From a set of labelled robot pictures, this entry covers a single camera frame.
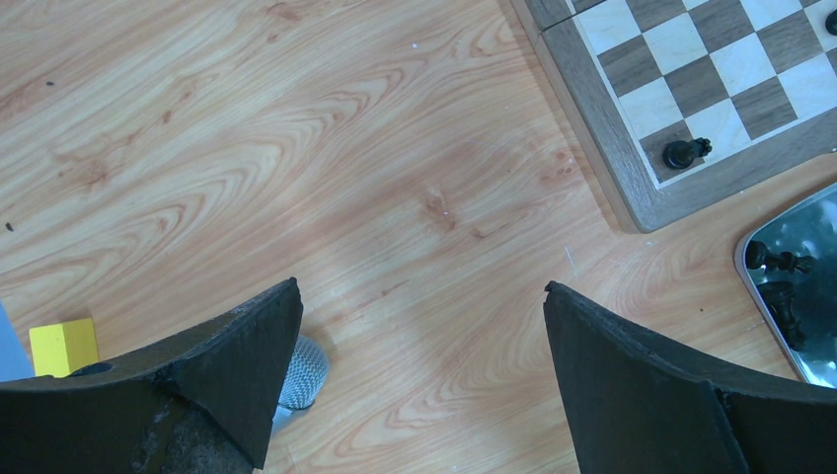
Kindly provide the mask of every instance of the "yellow cube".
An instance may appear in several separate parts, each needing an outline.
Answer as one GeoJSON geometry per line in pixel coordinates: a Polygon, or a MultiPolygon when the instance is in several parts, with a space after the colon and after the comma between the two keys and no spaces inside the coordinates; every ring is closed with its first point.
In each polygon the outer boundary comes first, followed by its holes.
{"type": "Polygon", "coordinates": [[[35,375],[66,377],[99,361],[96,333],[90,318],[29,330],[35,375]]]}

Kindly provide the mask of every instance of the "wooden chessboard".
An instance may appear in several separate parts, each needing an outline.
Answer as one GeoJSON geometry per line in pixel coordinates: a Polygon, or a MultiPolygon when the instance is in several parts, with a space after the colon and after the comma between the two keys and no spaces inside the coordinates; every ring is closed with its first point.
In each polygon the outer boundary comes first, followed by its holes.
{"type": "Polygon", "coordinates": [[[513,0],[623,225],[650,232],[837,146],[837,0],[513,0]],[[706,137],[686,170],[661,153],[706,137]]]}

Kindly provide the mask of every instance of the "blue object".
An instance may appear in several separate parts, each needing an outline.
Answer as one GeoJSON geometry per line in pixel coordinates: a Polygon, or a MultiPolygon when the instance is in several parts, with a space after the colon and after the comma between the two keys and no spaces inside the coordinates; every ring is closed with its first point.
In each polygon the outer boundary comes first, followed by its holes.
{"type": "Polygon", "coordinates": [[[3,303],[0,303],[0,382],[20,380],[35,376],[32,363],[18,339],[15,327],[9,321],[3,303]]]}

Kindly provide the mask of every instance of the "wooden table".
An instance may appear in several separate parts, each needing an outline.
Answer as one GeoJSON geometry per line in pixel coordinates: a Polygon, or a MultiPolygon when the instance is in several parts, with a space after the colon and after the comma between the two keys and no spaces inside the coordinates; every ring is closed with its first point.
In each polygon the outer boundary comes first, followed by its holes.
{"type": "Polygon", "coordinates": [[[625,234],[504,0],[0,15],[0,299],[20,337],[92,316],[116,356],[299,277],[333,372],[267,472],[574,472],[550,279],[793,376],[731,253],[832,182],[833,156],[625,234]]]}

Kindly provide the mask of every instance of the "microphone head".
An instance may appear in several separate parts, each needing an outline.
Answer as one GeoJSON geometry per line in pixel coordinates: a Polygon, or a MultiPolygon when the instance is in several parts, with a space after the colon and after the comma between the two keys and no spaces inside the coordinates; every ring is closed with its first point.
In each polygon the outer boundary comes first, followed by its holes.
{"type": "Polygon", "coordinates": [[[310,408],[326,383],[329,368],[323,348],[300,334],[279,394],[279,407],[292,411],[310,408]]]}

